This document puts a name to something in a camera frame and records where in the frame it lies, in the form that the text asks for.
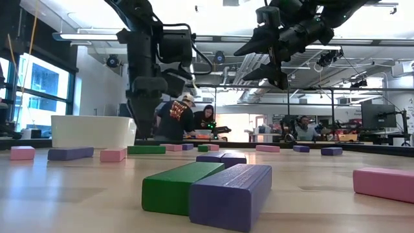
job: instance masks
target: green block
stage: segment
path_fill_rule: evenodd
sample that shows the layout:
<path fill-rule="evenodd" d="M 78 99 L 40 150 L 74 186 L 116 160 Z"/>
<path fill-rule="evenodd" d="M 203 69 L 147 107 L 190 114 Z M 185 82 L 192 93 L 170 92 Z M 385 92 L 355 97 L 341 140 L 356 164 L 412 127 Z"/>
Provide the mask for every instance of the green block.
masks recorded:
<path fill-rule="evenodd" d="M 142 181 L 142 209 L 188 216 L 190 185 L 224 170 L 218 162 L 193 162 L 161 172 Z"/>
<path fill-rule="evenodd" d="M 128 146 L 128 154 L 156 154 L 166 153 L 165 146 Z"/>
<path fill-rule="evenodd" d="M 199 146 L 199 152 L 208 152 L 208 146 L 207 145 L 200 145 Z"/>

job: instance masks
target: pink block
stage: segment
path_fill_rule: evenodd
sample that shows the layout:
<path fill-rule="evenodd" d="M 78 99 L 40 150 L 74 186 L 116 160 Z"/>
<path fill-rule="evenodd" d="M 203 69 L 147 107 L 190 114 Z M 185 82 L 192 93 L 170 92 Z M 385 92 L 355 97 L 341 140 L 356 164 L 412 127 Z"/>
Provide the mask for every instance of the pink block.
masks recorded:
<path fill-rule="evenodd" d="M 10 160 L 32 160 L 35 152 L 31 146 L 12 146 Z"/>
<path fill-rule="evenodd" d="M 165 146 L 167 151 L 182 151 L 182 145 L 160 144 L 160 146 Z"/>
<path fill-rule="evenodd" d="M 106 149 L 101 151 L 101 162 L 121 162 L 127 156 L 127 148 Z"/>
<path fill-rule="evenodd" d="M 264 151 L 264 152 L 280 152 L 279 146 L 263 146 L 257 145 L 256 151 Z"/>
<path fill-rule="evenodd" d="M 204 144 L 205 146 L 208 146 L 209 151 L 219 151 L 220 146 L 215 144 Z"/>
<path fill-rule="evenodd" d="M 353 173 L 358 194 L 414 203 L 414 172 L 385 168 L 362 168 Z"/>

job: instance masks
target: window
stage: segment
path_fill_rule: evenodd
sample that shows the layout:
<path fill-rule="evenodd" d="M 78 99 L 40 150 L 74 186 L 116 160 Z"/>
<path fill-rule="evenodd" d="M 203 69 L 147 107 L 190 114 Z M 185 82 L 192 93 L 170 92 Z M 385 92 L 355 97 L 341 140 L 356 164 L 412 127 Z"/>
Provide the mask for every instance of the window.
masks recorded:
<path fill-rule="evenodd" d="M 42 134 L 50 131 L 52 115 L 65 115 L 66 103 L 50 100 L 40 96 L 24 93 L 16 93 L 16 105 L 14 108 L 14 120 L 17 122 L 17 131 L 26 128 L 37 128 Z"/>
<path fill-rule="evenodd" d="M 5 82 L 8 81 L 8 66 L 10 62 L 8 60 L 0 58 L 1 68 L 3 70 L 3 76 L 6 78 Z M 0 98 L 6 98 L 6 89 L 0 89 Z"/>
<path fill-rule="evenodd" d="M 34 56 L 24 54 L 19 61 L 18 86 L 67 98 L 69 73 Z"/>

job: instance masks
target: wooden block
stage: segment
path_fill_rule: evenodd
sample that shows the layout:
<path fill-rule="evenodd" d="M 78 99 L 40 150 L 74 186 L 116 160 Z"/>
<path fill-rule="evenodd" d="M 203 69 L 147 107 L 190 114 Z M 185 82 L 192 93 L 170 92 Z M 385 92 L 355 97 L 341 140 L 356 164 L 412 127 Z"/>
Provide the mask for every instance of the wooden block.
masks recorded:
<path fill-rule="evenodd" d="M 127 148 L 114 148 L 101 151 L 101 162 L 121 162 L 127 156 Z"/>
<path fill-rule="evenodd" d="M 142 208 L 150 212 L 188 216 L 190 185 L 224 170 L 217 162 L 193 162 L 146 177 L 142 181 Z"/>
<path fill-rule="evenodd" d="M 280 152 L 279 146 L 264 146 L 264 145 L 257 145 L 256 151 L 263 151 L 263 152 Z"/>
<path fill-rule="evenodd" d="M 321 155 L 328 155 L 328 156 L 335 156 L 335 155 L 342 155 L 342 148 L 322 148 Z"/>
<path fill-rule="evenodd" d="M 223 152 L 209 152 L 204 155 L 199 155 L 195 158 L 196 162 L 221 162 Z"/>
<path fill-rule="evenodd" d="M 198 146 L 199 152 L 207 152 L 208 146 L 207 145 L 199 145 Z"/>
<path fill-rule="evenodd" d="M 10 160 L 32 160 L 36 150 L 31 146 L 12 146 Z"/>
<path fill-rule="evenodd" d="M 272 167 L 238 164 L 190 187 L 192 223 L 249 232 L 272 187 Z"/>
<path fill-rule="evenodd" d="M 194 148 L 194 144 L 183 144 L 182 150 L 192 150 Z"/>
<path fill-rule="evenodd" d="M 230 168 L 236 164 L 246 164 L 246 156 L 243 153 L 226 153 L 221 157 L 221 162 L 224 163 L 224 167 Z"/>
<path fill-rule="evenodd" d="M 165 154 L 165 146 L 128 146 L 128 155 Z"/>
<path fill-rule="evenodd" d="M 71 161 L 74 159 L 89 158 L 93 156 L 92 147 L 84 148 L 56 148 L 50 149 L 47 159 L 50 161 Z"/>
<path fill-rule="evenodd" d="M 209 151 L 219 151 L 220 146 L 215 144 L 203 144 L 203 146 L 208 146 Z"/>
<path fill-rule="evenodd" d="M 311 151 L 308 146 L 293 146 L 293 150 L 301 153 L 309 153 Z"/>
<path fill-rule="evenodd" d="M 414 172 L 362 168 L 353 172 L 354 191 L 396 201 L 414 203 Z"/>
<path fill-rule="evenodd" d="M 165 146 L 167 151 L 182 151 L 182 145 L 160 144 L 160 146 Z"/>

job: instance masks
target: black robotic arm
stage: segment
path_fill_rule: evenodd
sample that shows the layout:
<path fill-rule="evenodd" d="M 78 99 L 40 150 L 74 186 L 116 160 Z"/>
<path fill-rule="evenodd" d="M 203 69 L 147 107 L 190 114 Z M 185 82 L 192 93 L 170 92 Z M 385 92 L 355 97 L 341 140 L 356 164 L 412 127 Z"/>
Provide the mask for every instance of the black robotic arm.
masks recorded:
<path fill-rule="evenodd" d="M 256 10 L 261 26 L 254 30 L 252 39 L 235 56 L 267 53 L 270 63 L 246 75 L 244 80 L 268 78 L 280 89 L 288 88 L 287 75 L 281 62 L 289 61 L 297 52 L 319 40 L 327 45 L 334 36 L 333 29 L 345 23 L 361 6 L 380 0 L 273 0 L 268 6 Z M 126 92 L 128 108 L 142 137 L 151 133 L 155 108 L 163 93 L 176 97 L 181 94 L 184 81 L 174 75 L 191 80 L 182 66 L 190 66 L 195 35 L 191 30 L 165 30 L 154 14 L 148 0 L 105 0 L 129 30 L 117 34 L 120 43 L 127 44 L 129 90 Z M 323 6 L 321 14 L 318 7 Z M 163 63 L 180 62 L 179 69 L 161 71 L 157 58 Z"/>
<path fill-rule="evenodd" d="M 281 63 L 290 61 L 297 52 L 319 40 L 327 45 L 334 37 L 334 28 L 344 24 L 361 6 L 380 0 L 273 0 L 256 10 L 257 23 L 252 39 L 235 52 L 235 56 L 267 53 L 269 64 L 243 77 L 244 81 L 267 78 L 269 83 L 287 89 L 287 74 Z M 320 14 L 318 7 L 323 7 Z"/>

